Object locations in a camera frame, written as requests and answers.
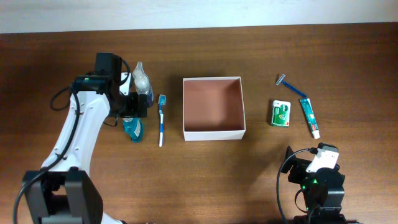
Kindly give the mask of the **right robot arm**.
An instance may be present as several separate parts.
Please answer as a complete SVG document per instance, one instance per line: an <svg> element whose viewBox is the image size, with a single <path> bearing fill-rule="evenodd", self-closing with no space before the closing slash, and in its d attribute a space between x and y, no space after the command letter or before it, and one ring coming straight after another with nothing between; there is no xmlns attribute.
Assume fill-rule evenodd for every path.
<svg viewBox="0 0 398 224"><path fill-rule="evenodd" d="M358 223L348 220L341 213L341 203L345 196L343 187L345 176L340 173L337 164L338 148L320 143L317 147L301 149L296 152L289 146L285 159L279 168L277 179L281 173L288 174L288 181L298 184L298 194L303 194L305 208L303 215L288 220L282 214L284 223Z"/></svg>

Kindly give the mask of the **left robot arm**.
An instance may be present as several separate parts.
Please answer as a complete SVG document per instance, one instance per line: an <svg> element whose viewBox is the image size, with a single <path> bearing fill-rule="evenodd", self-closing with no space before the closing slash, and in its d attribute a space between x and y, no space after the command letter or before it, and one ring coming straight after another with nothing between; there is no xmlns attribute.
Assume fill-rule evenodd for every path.
<svg viewBox="0 0 398 224"><path fill-rule="evenodd" d="M119 223L104 212L103 199L90 179L90 164L100 129L113 117L132 142L144 135L142 118L153 92L142 62L135 69L120 56L98 53L95 69L65 88L68 114L52 152L39 170L25 173L13 208L26 199L33 223Z"/></svg>

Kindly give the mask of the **teal mouthwash bottle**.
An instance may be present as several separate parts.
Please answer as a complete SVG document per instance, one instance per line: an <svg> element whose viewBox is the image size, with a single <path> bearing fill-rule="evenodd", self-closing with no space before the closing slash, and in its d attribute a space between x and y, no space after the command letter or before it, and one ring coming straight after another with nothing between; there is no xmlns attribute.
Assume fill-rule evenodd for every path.
<svg viewBox="0 0 398 224"><path fill-rule="evenodd" d="M132 142L139 143L142 141L144 125L140 118L124 118L123 128L125 133L131 138Z"/></svg>

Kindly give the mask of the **clear blue spray bottle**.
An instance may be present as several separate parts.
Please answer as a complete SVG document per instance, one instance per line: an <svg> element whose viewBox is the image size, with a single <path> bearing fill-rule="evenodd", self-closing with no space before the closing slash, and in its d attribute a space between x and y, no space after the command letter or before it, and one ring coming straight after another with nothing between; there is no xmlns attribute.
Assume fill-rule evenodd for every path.
<svg viewBox="0 0 398 224"><path fill-rule="evenodd" d="M152 85L150 84L149 77L144 71L143 63L138 62L132 76L134 78L134 84L136 87L137 93L145 94L147 96L147 105L148 107L152 107L154 104L154 91Z"/></svg>

